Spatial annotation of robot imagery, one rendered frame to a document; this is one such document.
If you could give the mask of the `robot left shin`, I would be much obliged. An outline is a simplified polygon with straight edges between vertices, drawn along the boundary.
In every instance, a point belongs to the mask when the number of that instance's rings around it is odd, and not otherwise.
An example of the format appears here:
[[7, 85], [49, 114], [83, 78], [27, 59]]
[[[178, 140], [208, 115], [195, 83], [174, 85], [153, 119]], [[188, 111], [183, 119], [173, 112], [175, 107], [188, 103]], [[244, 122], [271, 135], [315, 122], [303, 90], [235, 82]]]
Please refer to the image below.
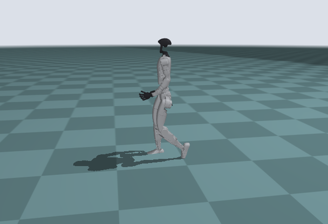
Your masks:
[[[159, 134], [160, 135], [160, 134]], [[177, 138], [166, 128], [163, 128], [161, 130], [161, 135], [162, 138], [164, 138], [166, 141], [169, 143], [175, 145], [176, 147], [180, 148], [182, 151], [184, 149], [184, 146], [177, 140]]]

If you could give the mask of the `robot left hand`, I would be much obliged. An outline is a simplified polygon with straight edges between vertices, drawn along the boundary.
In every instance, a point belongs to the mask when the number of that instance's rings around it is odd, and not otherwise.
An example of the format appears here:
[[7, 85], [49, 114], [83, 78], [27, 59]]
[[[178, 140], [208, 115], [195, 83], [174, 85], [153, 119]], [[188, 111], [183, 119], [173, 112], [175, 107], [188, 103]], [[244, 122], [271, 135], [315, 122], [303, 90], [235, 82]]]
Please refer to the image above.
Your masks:
[[[139, 97], [141, 97], [142, 100], [146, 100], [146, 99], [149, 99], [150, 97], [154, 97], [154, 96], [152, 96], [151, 93], [153, 93], [155, 91], [151, 91], [150, 93], [149, 92], [144, 92], [144, 91], [141, 91], [141, 92], [144, 93], [144, 94], [139, 94]], [[141, 95], [143, 95], [143, 96], [141, 96]]]

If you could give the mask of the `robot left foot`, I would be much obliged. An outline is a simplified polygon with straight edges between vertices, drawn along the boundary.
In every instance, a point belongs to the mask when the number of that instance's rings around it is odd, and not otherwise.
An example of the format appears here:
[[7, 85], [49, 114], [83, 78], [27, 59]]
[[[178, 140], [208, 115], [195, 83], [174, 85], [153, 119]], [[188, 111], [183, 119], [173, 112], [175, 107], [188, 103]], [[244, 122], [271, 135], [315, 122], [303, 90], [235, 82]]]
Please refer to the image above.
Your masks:
[[183, 146], [184, 146], [184, 149], [183, 149], [183, 151], [181, 151], [181, 158], [185, 158], [186, 157], [188, 148], [190, 146], [190, 143], [189, 142], [186, 142], [186, 143], [183, 144]]

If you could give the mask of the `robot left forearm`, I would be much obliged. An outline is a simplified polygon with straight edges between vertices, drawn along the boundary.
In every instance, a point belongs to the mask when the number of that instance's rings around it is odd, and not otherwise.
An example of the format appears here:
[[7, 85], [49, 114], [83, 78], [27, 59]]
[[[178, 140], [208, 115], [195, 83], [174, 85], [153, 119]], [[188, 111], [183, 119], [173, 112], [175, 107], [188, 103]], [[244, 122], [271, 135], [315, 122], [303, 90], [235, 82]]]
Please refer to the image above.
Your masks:
[[169, 84], [169, 79], [165, 78], [163, 80], [163, 83], [160, 84], [160, 86], [155, 90], [155, 92], [151, 93], [152, 96], [160, 95], [161, 92], [168, 86], [168, 84]]

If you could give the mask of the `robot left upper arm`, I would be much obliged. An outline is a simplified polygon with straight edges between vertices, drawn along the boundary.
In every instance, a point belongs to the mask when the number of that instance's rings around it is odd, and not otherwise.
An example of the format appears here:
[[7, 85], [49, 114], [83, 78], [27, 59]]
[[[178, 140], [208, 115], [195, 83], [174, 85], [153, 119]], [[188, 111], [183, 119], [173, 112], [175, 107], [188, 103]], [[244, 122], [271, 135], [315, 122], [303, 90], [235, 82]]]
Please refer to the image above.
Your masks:
[[161, 64], [161, 67], [162, 67], [163, 74], [165, 75], [165, 77], [163, 78], [163, 80], [165, 78], [168, 78], [169, 79], [169, 82], [170, 82], [171, 81], [171, 78], [170, 78], [170, 71], [169, 71], [169, 62], [168, 62], [168, 59], [162, 58], [160, 60], [160, 64]]

